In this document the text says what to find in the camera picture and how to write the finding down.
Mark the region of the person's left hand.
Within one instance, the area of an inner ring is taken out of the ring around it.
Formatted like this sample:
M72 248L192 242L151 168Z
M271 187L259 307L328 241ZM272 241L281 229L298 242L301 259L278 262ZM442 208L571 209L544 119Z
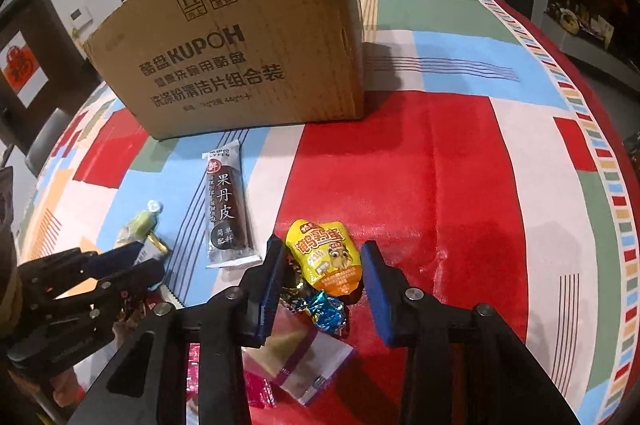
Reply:
M84 399L94 377L86 365L70 367L50 379L54 402L61 408L68 408Z

